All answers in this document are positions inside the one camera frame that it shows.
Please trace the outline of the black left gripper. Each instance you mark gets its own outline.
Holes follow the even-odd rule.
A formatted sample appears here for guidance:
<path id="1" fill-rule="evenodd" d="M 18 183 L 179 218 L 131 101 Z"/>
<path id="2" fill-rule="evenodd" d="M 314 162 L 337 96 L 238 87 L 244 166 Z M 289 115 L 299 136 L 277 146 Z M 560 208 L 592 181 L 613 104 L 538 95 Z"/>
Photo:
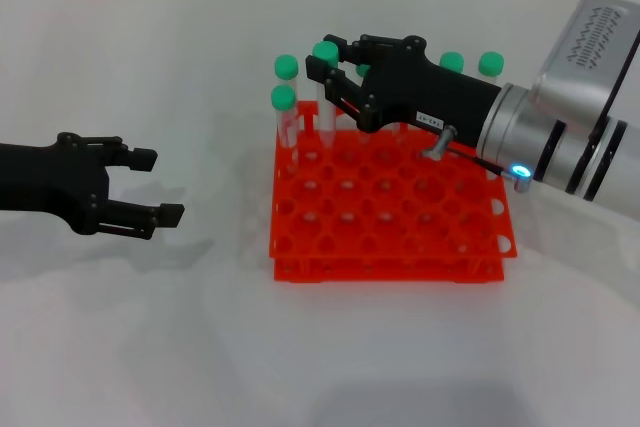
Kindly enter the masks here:
<path id="1" fill-rule="evenodd" d="M 62 132 L 44 147 L 1 145 L 1 209 L 41 212 L 64 220 L 77 234 L 105 233 L 150 240 L 156 229 L 176 228 L 182 204 L 146 206 L 108 200 L 107 166 L 151 172 L 152 149 L 130 150 L 118 136 Z"/>

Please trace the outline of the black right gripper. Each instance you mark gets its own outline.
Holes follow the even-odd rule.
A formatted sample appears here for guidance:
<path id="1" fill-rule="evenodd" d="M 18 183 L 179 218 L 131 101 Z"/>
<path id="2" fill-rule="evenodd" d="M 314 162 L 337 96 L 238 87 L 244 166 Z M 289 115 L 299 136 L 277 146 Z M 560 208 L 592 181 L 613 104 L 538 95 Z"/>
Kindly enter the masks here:
<path id="1" fill-rule="evenodd" d="M 326 35 L 323 40 L 333 45 L 335 53 L 327 61 L 307 58 L 307 77 L 360 130 L 373 133 L 389 124 L 405 123 L 438 133 L 450 126 L 458 143 L 478 143 L 499 87 L 429 61 L 426 40 L 418 36 L 361 35 L 348 43 Z M 341 62 L 369 67 L 361 87 L 338 67 Z"/>

